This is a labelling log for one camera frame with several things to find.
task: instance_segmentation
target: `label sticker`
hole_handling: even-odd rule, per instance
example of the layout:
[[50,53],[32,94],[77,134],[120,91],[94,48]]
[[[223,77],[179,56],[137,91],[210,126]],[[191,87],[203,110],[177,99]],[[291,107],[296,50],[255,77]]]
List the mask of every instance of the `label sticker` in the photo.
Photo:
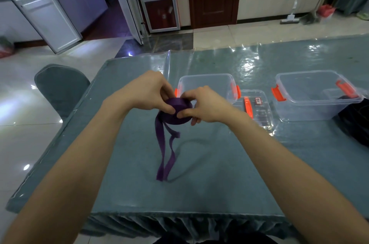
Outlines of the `label sticker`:
[[260,97],[255,97],[256,105],[262,105],[263,101],[261,101]]

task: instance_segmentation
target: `forearm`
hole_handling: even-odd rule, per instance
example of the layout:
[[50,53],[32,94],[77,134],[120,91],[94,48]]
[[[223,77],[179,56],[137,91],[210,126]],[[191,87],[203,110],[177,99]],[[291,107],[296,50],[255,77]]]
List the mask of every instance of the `forearm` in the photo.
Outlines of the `forearm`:
[[127,112],[103,104],[37,186],[4,243],[73,243],[91,212]]
[[369,225],[328,181],[260,128],[233,111],[226,123],[295,227],[313,242],[369,241]]

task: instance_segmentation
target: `purple ribbon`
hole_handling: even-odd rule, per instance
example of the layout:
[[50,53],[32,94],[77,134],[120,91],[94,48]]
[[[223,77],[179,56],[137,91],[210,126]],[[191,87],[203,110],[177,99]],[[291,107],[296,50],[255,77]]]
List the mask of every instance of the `purple ribbon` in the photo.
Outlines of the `purple ribbon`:
[[[156,138],[158,139],[160,151],[162,153],[162,162],[159,166],[158,174],[156,175],[156,179],[158,181],[168,181],[169,172],[171,171],[174,163],[176,162],[176,155],[174,154],[172,147],[173,140],[175,138],[180,138],[180,133],[169,128],[167,124],[180,125],[185,124],[186,122],[191,120],[191,117],[177,118],[178,112],[184,109],[192,108],[192,104],[189,100],[182,98],[170,98],[166,100],[165,103],[171,105],[176,110],[176,113],[174,115],[171,115],[164,113],[163,111],[160,111],[155,119]],[[164,126],[171,134],[171,137],[169,139],[169,146],[170,149],[172,150],[172,154],[170,155],[168,163],[166,164],[165,167],[164,167],[164,156],[165,156]]]

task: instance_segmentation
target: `chair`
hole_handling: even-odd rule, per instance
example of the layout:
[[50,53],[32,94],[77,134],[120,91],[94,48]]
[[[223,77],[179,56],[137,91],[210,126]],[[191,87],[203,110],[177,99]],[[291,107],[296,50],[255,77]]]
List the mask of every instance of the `chair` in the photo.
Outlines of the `chair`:
[[64,121],[83,96],[90,81],[75,68],[49,64],[35,75],[35,84]]

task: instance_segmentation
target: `gray-blue tablecloth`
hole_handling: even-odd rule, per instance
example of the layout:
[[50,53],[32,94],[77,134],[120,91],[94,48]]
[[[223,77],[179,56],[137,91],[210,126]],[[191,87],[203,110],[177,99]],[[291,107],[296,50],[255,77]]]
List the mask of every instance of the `gray-blue tablecloth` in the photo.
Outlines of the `gray-blue tablecloth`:
[[[271,103],[275,75],[283,72],[332,69],[367,89],[368,53],[365,35],[108,60],[9,200],[7,210],[21,210],[104,98],[147,70],[160,70],[174,88],[184,75],[230,73],[241,89],[260,89]],[[271,108],[272,135],[368,218],[369,150],[332,120],[281,122],[272,103]],[[240,230],[282,238],[295,232],[241,144],[223,124],[176,126],[181,132],[174,142],[177,162],[168,182],[156,181],[161,161],[154,129],[157,112],[133,109],[127,115],[84,233],[145,237],[171,231],[197,240],[226,238]]]

